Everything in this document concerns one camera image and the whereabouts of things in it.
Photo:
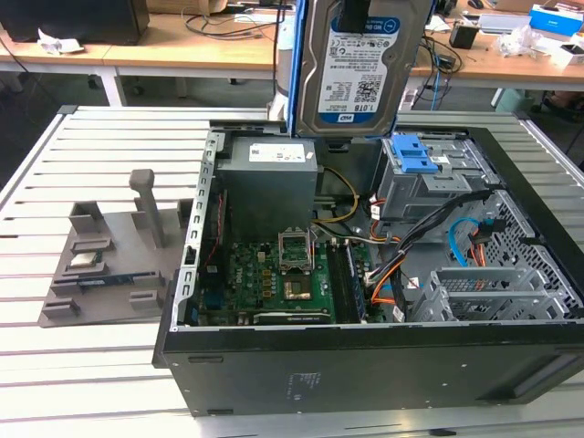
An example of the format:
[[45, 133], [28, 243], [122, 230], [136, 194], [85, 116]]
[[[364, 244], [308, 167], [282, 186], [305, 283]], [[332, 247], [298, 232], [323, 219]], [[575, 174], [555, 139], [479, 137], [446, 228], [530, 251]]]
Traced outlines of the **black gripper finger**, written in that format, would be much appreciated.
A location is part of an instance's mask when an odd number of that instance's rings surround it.
[[369, 18], [370, 0], [342, 0], [339, 10], [339, 31], [363, 33]]

